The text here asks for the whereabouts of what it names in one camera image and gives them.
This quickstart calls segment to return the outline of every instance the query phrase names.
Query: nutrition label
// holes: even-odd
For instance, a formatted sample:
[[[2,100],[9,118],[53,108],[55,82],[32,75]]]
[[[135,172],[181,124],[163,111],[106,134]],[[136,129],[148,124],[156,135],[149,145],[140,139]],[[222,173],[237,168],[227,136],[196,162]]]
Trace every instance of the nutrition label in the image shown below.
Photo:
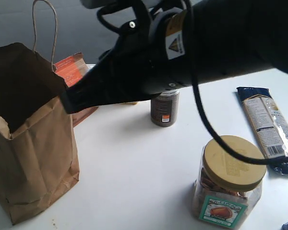
[[[288,155],[288,124],[273,99],[256,97],[244,104],[267,157]]]

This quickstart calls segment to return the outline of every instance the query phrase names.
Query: brown paper bag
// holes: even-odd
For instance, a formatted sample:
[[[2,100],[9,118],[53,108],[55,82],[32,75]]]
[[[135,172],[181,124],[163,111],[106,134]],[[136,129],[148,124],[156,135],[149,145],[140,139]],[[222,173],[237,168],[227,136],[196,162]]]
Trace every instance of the brown paper bag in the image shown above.
[[[72,118],[57,97],[66,85],[52,66],[20,43],[0,47],[0,203],[13,224],[79,180]]]

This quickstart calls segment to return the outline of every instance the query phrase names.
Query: screw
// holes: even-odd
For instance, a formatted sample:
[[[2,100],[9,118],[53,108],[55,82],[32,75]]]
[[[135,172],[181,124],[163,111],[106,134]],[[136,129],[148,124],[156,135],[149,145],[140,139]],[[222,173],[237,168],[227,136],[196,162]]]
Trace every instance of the screw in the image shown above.
[[[135,28],[135,23],[134,22],[129,22],[129,26],[133,29],[133,28]]]

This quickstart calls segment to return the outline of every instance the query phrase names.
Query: paper bag handle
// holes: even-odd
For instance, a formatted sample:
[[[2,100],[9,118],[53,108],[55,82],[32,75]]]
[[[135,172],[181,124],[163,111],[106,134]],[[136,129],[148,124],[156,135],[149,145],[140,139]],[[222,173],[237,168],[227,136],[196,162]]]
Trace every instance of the paper bag handle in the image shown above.
[[[57,42],[57,34],[58,34],[58,17],[57,17],[57,12],[52,6],[52,4],[48,0],[34,0],[33,5],[32,5],[32,18],[33,18],[33,28],[34,28],[34,44],[33,44],[33,52],[35,53],[35,48],[36,48],[36,24],[35,24],[35,15],[34,15],[34,6],[37,1],[43,1],[45,2],[50,8],[52,9],[54,13],[54,20],[55,20],[55,32],[54,32],[54,40],[53,40],[53,46],[52,46],[52,53],[51,53],[51,69],[53,70],[53,56],[54,56],[54,50],[56,47],[56,42]]]

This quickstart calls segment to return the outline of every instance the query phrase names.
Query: gray wall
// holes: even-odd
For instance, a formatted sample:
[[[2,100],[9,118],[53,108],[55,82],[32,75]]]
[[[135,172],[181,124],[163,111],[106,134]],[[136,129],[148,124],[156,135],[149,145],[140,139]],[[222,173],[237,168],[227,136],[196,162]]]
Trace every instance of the gray wall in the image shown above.
[[[54,61],[83,52],[86,63],[96,63],[100,54],[111,48],[116,34],[96,19],[96,10],[84,8],[79,0],[50,0],[57,11],[59,30]],[[0,46],[21,42],[33,46],[33,0],[0,0]],[[130,10],[116,13],[109,21],[120,25],[134,18]],[[44,2],[36,4],[37,51],[50,59],[54,17]]]

